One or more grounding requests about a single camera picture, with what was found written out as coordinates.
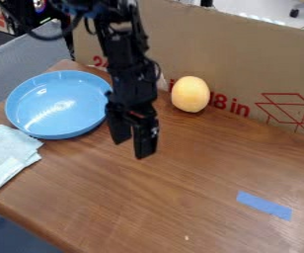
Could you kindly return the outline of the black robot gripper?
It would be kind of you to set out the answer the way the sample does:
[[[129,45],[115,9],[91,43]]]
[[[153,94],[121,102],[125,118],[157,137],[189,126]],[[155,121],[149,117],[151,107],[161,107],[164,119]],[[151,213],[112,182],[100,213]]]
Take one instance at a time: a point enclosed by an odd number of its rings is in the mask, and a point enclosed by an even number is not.
[[[140,21],[115,27],[97,23],[97,41],[107,57],[112,92],[107,94],[107,124],[115,144],[131,138],[137,159],[152,155],[157,141],[157,119],[152,102],[156,99],[157,63],[147,57],[148,36]]]

